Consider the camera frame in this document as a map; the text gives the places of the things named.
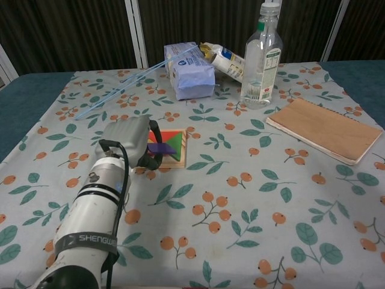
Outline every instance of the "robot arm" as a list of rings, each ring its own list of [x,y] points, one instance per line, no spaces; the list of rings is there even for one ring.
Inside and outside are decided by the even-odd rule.
[[[106,270],[109,288],[118,258],[117,229],[131,184],[129,167],[155,170],[162,162],[161,154],[147,154],[150,129],[161,143],[158,124],[147,116],[105,128],[96,148],[99,159],[54,238],[56,260],[33,289],[100,289]]]

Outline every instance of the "blue tissue pack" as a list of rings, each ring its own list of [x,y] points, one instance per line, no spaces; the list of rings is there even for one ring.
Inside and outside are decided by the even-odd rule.
[[[194,45],[195,42],[166,45],[164,58],[170,59]],[[205,60],[198,46],[177,60],[167,63],[165,68],[175,90],[176,99],[203,98],[214,93],[214,66]]]

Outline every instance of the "clear plastic bottle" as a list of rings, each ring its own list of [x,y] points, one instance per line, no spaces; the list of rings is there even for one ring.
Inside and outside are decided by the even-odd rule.
[[[283,47],[277,34],[279,3],[263,3],[257,31],[247,40],[241,101],[258,109],[271,103],[277,66]]]

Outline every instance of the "blue cloth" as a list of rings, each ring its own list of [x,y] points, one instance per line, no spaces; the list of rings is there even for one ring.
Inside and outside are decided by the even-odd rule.
[[[385,128],[385,60],[331,61],[320,65]]]
[[[73,72],[20,76],[0,91],[0,160],[20,142],[51,106]]]

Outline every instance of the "notebook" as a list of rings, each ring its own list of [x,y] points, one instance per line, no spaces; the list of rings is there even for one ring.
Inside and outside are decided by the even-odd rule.
[[[382,133],[303,99],[294,100],[268,117],[266,123],[351,166],[362,159]]]

